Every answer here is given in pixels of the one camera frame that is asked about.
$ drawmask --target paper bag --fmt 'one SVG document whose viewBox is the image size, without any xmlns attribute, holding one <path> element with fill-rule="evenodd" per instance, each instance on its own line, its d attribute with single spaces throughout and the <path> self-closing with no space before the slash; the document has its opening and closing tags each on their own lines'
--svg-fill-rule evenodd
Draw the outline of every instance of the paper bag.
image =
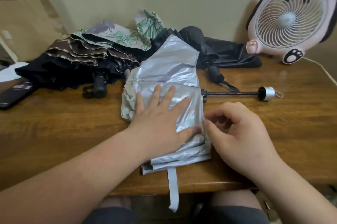
<svg viewBox="0 0 337 224">
<path fill-rule="evenodd" d="M 26 62 L 68 33 L 49 0 L 0 0 L 0 36 Z"/>
</svg>

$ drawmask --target right hand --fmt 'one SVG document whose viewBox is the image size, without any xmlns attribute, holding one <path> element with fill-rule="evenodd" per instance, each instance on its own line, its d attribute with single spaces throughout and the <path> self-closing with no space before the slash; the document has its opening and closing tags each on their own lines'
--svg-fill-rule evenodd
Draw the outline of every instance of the right hand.
<svg viewBox="0 0 337 224">
<path fill-rule="evenodd" d="M 243 104 L 224 103 L 205 113 L 205 118 L 204 129 L 220 157 L 253 182 L 263 179 L 265 173 L 283 163 L 262 120 Z M 230 127 L 228 134 L 223 133 L 219 125 Z"/>
</svg>

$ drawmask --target wooden table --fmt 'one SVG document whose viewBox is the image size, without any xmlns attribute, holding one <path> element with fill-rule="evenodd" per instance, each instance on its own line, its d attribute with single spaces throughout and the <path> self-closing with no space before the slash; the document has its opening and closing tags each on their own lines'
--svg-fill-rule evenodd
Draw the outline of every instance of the wooden table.
<svg viewBox="0 0 337 224">
<path fill-rule="evenodd" d="M 286 66 L 261 57 L 256 69 L 223 69 L 242 91 L 273 86 L 284 98 L 209 97 L 205 111 L 240 101 L 265 123 L 284 161 L 312 184 L 337 184 L 337 87 L 316 64 L 301 60 Z M 198 71 L 208 91 L 225 91 Z M 0 111 L 0 190 L 48 170 L 125 129 L 121 119 L 122 81 L 108 85 L 103 99 L 83 99 L 82 88 L 40 89 L 11 110 Z M 178 167 L 179 192 L 205 192 L 253 186 L 231 170 L 216 152 L 212 160 Z M 168 193 L 166 171 L 129 175 L 111 194 Z"/>
</svg>

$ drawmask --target pink fan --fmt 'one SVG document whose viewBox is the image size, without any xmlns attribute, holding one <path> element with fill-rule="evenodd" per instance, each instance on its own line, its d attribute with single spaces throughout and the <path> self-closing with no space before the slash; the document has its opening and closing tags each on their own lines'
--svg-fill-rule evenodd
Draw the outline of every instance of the pink fan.
<svg viewBox="0 0 337 224">
<path fill-rule="evenodd" d="M 246 28 L 248 53 L 300 60 L 307 49 L 325 41 L 337 21 L 337 0 L 258 0 Z"/>
</svg>

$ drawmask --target paw print design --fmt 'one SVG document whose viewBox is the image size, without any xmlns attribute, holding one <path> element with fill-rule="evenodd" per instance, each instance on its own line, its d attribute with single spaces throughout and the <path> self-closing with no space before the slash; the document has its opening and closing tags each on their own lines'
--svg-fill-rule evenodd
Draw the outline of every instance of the paw print design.
<svg viewBox="0 0 337 224">
<path fill-rule="evenodd" d="M 259 48 L 258 42 L 256 40 L 251 40 L 247 42 L 246 50 L 248 54 L 257 53 L 257 49 Z"/>
<path fill-rule="evenodd" d="M 284 55 L 283 63 L 293 64 L 294 62 L 297 62 L 298 60 L 300 60 L 303 56 L 304 56 L 303 51 L 300 51 L 297 48 L 294 48 Z"/>
</svg>

